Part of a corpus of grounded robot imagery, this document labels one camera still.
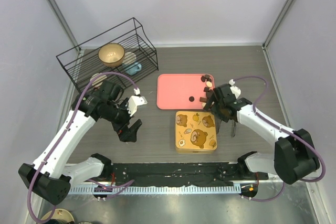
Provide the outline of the gold chocolate box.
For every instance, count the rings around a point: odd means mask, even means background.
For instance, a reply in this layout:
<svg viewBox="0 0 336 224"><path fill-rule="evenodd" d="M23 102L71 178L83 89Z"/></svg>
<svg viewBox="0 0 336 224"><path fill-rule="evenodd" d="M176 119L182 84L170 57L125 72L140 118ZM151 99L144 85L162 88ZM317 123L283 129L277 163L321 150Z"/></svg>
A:
<svg viewBox="0 0 336 224"><path fill-rule="evenodd" d="M195 148L175 148L176 151L180 154L211 154L216 151L217 148L211 149L195 149Z"/></svg>

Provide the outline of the silver box lid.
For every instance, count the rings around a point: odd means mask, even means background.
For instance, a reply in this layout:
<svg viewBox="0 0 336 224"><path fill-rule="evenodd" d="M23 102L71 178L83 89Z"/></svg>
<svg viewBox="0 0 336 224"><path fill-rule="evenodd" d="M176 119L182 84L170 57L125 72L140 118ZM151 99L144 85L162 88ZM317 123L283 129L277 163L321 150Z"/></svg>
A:
<svg viewBox="0 0 336 224"><path fill-rule="evenodd" d="M209 112L176 112L176 147L195 149L217 148L215 117Z"/></svg>

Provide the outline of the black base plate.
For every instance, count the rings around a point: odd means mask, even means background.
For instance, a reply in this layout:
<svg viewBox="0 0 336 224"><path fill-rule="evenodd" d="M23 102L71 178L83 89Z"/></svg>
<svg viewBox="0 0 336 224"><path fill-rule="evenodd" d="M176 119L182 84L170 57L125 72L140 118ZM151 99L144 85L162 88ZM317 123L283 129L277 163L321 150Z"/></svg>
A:
<svg viewBox="0 0 336 224"><path fill-rule="evenodd" d="M234 181L267 180L268 174L252 173L239 163L114 163L93 180L122 185L133 180L138 187L229 186Z"/></svg>

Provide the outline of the metal tongs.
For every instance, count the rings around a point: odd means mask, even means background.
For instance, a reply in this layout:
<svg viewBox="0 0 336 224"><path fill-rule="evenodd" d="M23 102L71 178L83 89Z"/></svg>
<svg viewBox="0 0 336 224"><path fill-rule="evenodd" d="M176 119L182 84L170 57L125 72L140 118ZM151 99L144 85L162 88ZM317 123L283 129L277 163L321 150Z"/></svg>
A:
<svg viewBox="0 0 336 224"><path fill-rule="evenodd" d="M221 129L221 124L222 120L216 119L215 125L216 125L216 134L219 134L220 129ZM230 121L231 126L230 126L230 137L234 138L236 136L236 131L237 131L237 124L235 121Z"/></svg>

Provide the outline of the pink tray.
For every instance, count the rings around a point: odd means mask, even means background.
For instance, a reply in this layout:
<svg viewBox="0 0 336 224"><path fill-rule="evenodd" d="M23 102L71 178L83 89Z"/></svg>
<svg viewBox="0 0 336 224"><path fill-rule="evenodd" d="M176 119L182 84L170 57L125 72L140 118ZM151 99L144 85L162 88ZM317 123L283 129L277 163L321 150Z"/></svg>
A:
<svg viewBox="0 0 336 224"><path fill-rule="evenodd" d="M214 77L204 73L162 74L158 77L157 107L161 110L201 110L207 82Z"/></svg>

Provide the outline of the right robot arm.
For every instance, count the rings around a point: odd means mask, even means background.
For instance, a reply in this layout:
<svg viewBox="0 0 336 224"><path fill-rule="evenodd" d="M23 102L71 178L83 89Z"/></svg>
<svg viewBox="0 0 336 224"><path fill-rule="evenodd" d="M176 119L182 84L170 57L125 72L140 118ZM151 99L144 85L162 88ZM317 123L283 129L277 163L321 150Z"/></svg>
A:
<svg viewBox="0 0 336 224"><path fill-rule="evenodd" d="M255 173L269 173L280 177L286 184L303 180L320 168L310 134L293 130L262 113L245 98L234 85L224 84L207 93L204 110L221 121L235 121L261 136L274 149L273 154L250 152L239 158L237 173L250 179Z"/></svg>

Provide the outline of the pink cup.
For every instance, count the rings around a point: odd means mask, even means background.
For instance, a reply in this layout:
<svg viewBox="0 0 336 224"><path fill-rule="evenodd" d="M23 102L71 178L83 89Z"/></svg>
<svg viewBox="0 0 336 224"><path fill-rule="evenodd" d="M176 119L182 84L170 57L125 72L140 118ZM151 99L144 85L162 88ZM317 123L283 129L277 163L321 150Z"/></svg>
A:
<svg viewBox="0 0 336 224"><path fill-rule="evenodd" d="M90 78L90 82L92 82L92 86L95 88L98 88L102 85L103 81L107 79L107 76L105 74L101 74L101 73L96 73L94 75L92 75L92 77Z"/></svg>

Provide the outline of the blue cup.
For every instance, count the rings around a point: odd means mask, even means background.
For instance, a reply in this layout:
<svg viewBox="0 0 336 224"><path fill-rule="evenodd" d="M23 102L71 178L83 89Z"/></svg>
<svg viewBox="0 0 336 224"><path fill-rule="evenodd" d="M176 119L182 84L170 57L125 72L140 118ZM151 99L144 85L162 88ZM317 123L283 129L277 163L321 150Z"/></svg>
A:
<svg viewBox="0 0 336 224"><path fill-rule="evenodd" d="M134 62L124 66L125 72L129 75L135 75L142 70L142 65L138 62Z"/></svg>

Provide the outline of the round object bottom left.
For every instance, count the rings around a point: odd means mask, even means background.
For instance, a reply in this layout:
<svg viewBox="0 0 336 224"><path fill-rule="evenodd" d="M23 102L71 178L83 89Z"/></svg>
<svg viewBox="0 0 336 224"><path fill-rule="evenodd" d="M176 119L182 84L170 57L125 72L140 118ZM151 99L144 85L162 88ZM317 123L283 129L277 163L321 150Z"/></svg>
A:
<svg viewBox="0 0 336 224"><path fill-rule="evenodd" d="M59 224L67 224L67 223L75 223L75 219L73 215L62 208L57 208L52 215L51 219L47 223L59 223Z"/></svg>

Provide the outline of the gold bowl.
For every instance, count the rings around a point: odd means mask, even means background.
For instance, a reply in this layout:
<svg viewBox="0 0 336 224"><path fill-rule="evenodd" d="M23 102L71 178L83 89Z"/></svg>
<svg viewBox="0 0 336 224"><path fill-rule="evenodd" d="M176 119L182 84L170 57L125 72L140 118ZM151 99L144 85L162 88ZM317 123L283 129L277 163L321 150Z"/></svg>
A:
<svg viewBox="0 0 336 224"><path fill-rule="evenodd" d="M117 43L109 43L100 48L98 57L107 67L118 67L122 65L125 49Z"/></svg>

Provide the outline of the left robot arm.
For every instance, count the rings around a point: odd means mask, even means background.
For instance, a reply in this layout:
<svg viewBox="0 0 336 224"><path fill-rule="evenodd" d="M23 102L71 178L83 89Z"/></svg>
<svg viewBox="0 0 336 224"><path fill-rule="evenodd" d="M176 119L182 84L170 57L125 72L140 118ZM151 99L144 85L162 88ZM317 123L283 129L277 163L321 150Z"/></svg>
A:
<svg viewBox="0 0 336 224"><path fill-rule="evenodd" d="M98 153L66 167L69 157L83 136L99 120L112 124L119 140L136 142L141 120L130 124L138 107L147 100L138 88L134 95L121 99L124 89L105 80L101 86L76 97L65 123L52 142L32 164L23 163L18 173L30 194L35 193L52 205L60 204L69 191L92 178L105 182L112 174L112 161Z"/></svg>

